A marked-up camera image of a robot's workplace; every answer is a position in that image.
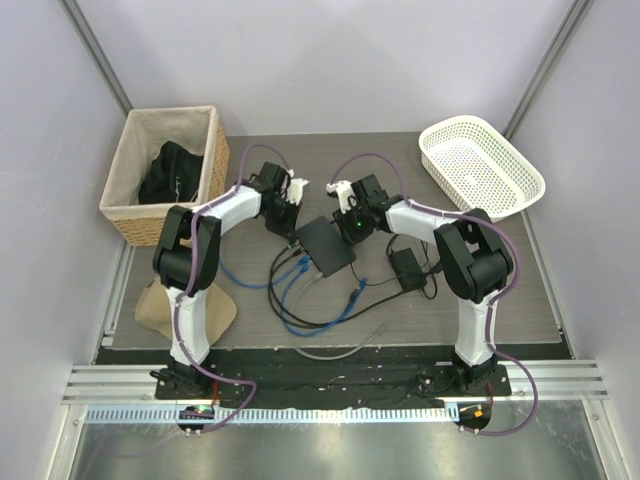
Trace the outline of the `dark grey network switch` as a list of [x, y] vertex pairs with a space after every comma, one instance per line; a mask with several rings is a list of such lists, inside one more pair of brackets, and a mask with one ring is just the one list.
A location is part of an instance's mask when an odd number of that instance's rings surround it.
[[299, 227], [295, 236], [324, 278], [329, 278], [356, 260], [355, 253], [324, 216]]

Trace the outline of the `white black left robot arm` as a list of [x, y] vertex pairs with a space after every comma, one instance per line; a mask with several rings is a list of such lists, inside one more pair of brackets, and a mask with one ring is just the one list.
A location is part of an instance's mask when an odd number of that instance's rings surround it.
[[200, 399], [216, 380], [205, 366], [210, 354], [206, 303], [222, 236], [261, 216], [270, 232], [291, 239], [308, 184], [292, 169], [266, 162], [258, 174], [201, 206], [169, 209], [152, 262], [169, 300], [172, 324], [167, 366], [150, 373], [158, 399]]

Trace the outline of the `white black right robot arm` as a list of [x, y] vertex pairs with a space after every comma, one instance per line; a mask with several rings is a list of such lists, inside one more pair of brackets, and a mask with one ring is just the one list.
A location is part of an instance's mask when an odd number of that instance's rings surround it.
[[477, 393], [496, 369], [497, 302], [514, 268], [503, 238], [490, 227], [486, 212], [444, 211], [400, 195], [391, 197], [374, 175], [355, 182], [329, 183], [326, 192], [338, 200], [334, 219], [348, 244], [384, 231], [436, 247], [446, 283], [458, 299], [453, 388], [465, 395]]

